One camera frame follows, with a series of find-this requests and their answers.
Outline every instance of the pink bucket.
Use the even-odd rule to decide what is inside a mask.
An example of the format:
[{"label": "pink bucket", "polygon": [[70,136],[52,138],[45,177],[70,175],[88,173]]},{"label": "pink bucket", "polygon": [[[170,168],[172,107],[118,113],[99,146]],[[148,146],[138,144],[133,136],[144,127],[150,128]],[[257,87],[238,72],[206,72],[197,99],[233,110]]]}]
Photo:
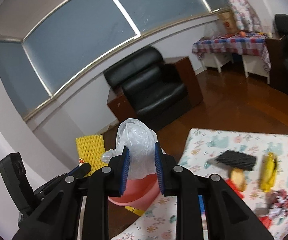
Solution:
[{"label": "pink bucket", "polygon": [[129,179],[122,197],[108,197],[109,201],[118,206],[131,206],[146,210],[156,199],[159,186],[156,173],[143,179]]}]

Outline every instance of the brown armrest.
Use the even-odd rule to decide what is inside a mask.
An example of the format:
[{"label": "brown armrest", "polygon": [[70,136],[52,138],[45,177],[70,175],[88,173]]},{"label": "brown armrest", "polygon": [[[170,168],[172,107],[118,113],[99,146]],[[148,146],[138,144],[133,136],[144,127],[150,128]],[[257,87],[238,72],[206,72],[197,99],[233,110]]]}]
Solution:
[{"label": "brown armrest", "polygon": [[118,87],[115,90],[112,88],[109,90],[107,106],[111,109],[119,122],[123,122],[127,118],[137,118],[135,110],[124,95],[121,87]]},{"label": "brown armrest", "polygon": [[203,95],[189,58],[166,58],[164,61],[166,63],[165,65],[170,64],[175,66],[182,82],[185,84],[191,106],[194,107],[203,101]]},{"label": "brown armrest", "polygon": [[281,92],[285,92],[286,79],[284,67],[284,47],[286,36],[274,34],[273,38],[266,38],[266,46],[271,60],[270,86]]}]

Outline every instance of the brown paper bag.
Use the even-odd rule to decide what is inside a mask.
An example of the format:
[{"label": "brown paper bag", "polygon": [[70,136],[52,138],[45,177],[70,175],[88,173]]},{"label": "brown paper bag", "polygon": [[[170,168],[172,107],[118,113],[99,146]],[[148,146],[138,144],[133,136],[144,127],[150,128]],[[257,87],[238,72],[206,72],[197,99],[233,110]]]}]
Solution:
[{"label": "brown paper bag", "polygon": [[234,14],[232,11],[220,13],[220,14],[218,14],[218,17],[222,20],[227,33],[235,34],[235,33],[239,32],[239,30],[236,27]]}]

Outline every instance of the crumpled plastic bag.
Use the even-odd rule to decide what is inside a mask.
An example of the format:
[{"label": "crumpled plastic bag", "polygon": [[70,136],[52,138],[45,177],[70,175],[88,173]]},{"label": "crumpled plastic bag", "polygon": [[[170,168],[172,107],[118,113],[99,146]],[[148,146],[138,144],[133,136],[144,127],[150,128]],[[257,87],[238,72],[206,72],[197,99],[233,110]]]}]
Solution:
[{"label": "crumpled plastic bag", "polygon": [[124,145],[130,151],[128,179],[143,179],[156,173],[155,143],[156,133],[137,119],[129,118],[122,122],[117,130],[116,150],[108,150],[102,155],[102,161],[109,163],[114,156],[121,155]]}]

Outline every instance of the baseboard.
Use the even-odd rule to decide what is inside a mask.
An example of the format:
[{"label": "baseboard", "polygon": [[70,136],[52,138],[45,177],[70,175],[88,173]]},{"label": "baseboard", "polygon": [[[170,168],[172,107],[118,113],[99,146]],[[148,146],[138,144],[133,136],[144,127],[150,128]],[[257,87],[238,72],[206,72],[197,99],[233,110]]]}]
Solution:
[{"label": "baseboard", "polygon": [[203,67],[200,67],[196,70],[194,70],[195,76],[197,76],[199,73],[202,73],[205,69]]},{"label": "baseboard", "polygon": [[99,130],[96,134],[103,134],[108,131],[110,126],[115,126],[118,124],[118,120],[115,119],[113,122],[111,122],[109,125],[105,126],[103,129]]}]

